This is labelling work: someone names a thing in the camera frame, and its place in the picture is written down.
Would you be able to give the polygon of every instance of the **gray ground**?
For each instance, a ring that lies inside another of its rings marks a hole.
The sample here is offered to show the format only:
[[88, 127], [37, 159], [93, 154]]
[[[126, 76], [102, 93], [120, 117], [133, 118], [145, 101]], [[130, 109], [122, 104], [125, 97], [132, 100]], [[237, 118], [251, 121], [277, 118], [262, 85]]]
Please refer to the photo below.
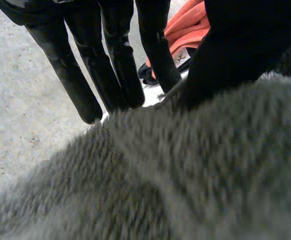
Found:
[[[170, 16], [185, 2], [172, 0]], [[69, 41], [97, 95], [71, 35]], [[146, 55], [136, 11], [130, 43], [140, 67]], [[15, 25], [0, 11], [0, 186], [23, 175], [39, 161], [47, 160], [52, 152], [87, 127], [43, 51], [25, 28]]]

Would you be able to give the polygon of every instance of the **white label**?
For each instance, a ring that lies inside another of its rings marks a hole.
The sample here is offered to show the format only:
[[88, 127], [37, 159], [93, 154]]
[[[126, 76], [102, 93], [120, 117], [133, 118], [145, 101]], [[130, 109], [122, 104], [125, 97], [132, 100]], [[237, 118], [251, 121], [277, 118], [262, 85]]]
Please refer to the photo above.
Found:
[[173, 57], [174, 64], [176, 68], [180, 67], [186, 61], [190, 59], [190, 55], [186, 47], [182, 48], [178, 53]]

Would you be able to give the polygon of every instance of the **orange towel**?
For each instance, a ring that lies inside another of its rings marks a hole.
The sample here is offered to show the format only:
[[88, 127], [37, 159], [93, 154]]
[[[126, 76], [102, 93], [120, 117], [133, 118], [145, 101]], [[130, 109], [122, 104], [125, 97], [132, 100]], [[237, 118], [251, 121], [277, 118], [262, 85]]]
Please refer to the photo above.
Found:
[[[204, 0], [189, 0], [167, 23], [164, 35], [174, 58], [182, 48], [198, 48], [210, 30]], [[149, 59], [146, 65], [151, 67]]]

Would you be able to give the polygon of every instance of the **fleece blanket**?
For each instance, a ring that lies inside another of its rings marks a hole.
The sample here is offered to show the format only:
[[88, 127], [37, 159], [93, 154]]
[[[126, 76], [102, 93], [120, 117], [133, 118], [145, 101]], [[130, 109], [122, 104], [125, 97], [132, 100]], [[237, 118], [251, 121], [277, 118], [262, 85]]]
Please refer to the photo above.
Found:
[[0, 240], [112, 239], [291, 240], [291, 79], [117, 112], [0, 194]]

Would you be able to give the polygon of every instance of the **gray fur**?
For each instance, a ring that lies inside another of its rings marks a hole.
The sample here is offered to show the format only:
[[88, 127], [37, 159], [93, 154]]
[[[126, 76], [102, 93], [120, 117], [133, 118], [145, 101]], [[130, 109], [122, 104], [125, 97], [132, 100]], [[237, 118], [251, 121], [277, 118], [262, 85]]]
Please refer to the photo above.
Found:
[[173, 105], [110, 116], [3, 191], [0, 240], [291, 240], [291, 82]]

